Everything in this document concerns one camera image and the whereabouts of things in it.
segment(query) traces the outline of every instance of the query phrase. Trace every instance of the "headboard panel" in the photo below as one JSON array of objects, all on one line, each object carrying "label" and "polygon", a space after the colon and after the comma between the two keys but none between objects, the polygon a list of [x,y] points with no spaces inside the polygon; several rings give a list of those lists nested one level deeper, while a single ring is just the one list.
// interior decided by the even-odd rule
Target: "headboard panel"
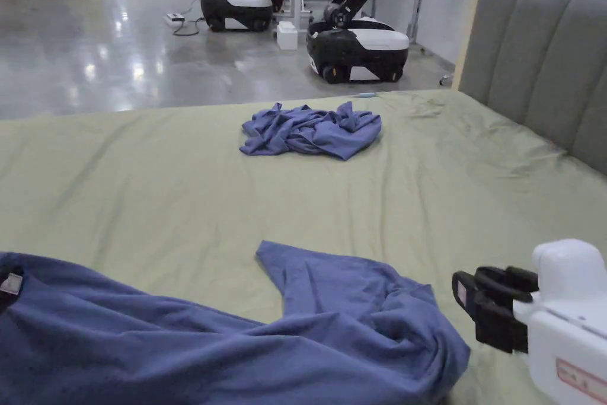
[{"label": "headboard panel", "polygon": [[454,88],[607,174],[607,0],[478,0]]}]

